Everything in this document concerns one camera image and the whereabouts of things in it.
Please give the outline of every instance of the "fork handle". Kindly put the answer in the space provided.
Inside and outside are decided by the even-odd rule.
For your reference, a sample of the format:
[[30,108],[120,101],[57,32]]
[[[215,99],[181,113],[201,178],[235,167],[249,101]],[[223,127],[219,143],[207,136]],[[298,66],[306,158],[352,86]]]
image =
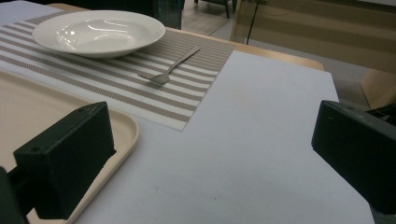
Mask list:
[[175,63],[173,63],[166,72],[172,71],[176,66],[178,66],[180,63],[184,62],[184,60],[188,59],[192,54],[194,54],[196,51],[198,51],[200,48],[195,46],[192,48],[189,52],[184,54],[181,58],[179,58]]

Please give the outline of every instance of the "tray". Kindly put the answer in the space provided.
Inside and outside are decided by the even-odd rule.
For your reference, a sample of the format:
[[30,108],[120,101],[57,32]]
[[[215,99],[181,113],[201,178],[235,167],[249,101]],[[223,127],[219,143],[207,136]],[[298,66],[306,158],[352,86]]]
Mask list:
[[[65,92],[0,71],[0,166],[8,172],[16,166],[12,152],[74,109],[91,104]],[[109,109],[117,153],[105,164],[68,220],[41,220],[35,210],[30,223],[72,223],[116,172],[136,145],[139,126],[135,119]]]

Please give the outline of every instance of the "striped placemat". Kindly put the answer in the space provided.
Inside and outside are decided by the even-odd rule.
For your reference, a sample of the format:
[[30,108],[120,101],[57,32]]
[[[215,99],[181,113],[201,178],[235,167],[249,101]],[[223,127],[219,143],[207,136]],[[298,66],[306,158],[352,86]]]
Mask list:
[[[0,27],[1,68],[118,110],[183,130],[234,46],[167,30],[156,43],[111,60],[48,51],[32,32],[51,14]],[[139,77],[165,71],[193,46],[201,49],[173,70],[163,86]]]

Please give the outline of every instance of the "white table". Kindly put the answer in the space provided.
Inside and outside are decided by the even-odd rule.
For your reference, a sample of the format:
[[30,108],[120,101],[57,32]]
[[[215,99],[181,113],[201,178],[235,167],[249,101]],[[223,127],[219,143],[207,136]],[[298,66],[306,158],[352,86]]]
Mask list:
[[[56,10],[0,4],[0,22]],[[235,51],[182,132],[136,118],[136,149],[77,223],[373,224],[310,145],[321,100],[337,101],[330,74]]]

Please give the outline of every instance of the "plate rim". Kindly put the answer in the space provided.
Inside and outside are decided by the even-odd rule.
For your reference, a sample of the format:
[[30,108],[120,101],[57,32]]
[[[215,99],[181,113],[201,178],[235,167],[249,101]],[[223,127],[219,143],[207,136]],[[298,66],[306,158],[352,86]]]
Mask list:
[[[77,22],[82,22],[86,20],[101,20],[101,19],[112,19],[112,20],[123,20],[123,21],[131,21],[128,20],[128,18],[125,17],[131,17],[131,18],[140,18],[145,21],[152,22],[152,24],[155,24],[156,26],[154,27],[155,29],[158,29],[158,35],[154,36],[152,40],[148,41],[145,44],[142,45],[132,45],[128,46],[128,48],[125,49],[111,49],[111,50],[91,50],[91,49],[68,49],[68,48],[61,48],[61,44],[59,45],[51,45],[47,44],[46,40],[48,41],[51,38],[56,38],[56,34],[51,34],[48,35],[50,32],[56,33],[57,31],[61,30],[63,27],[75,24]],[[59,28],[53,29],[53,24],[54,23],[59,23]],[[153,27],[151,26],[146,26],[147,29],[153,31]],[[148,45],[151,45],[158,40],[160,40],[163,35],[165,34],[165,27],[164,25],[149,16],[140,14],[140,13],[135,13],[135,12],[129,12],[129,11],[121,11],[121,10],[89,10],[89,11],[79,11],[79,12],[71,12],[59,16],[55,16],[53,18],[50,18],[46,21],[43,21],[35,27],[35,29],[32,32],[32,37],[33,40],[40,46],[45,47],[47,49],[52,49],[55,51],[60,51],[60,52],[65,52],[65,53],[73,53],[77,55],[83,55],[83,56],[95,56],[95,55],[106,55],[106,54],[126,54],[138,49],[141,49],[143,47],[146,47]]]

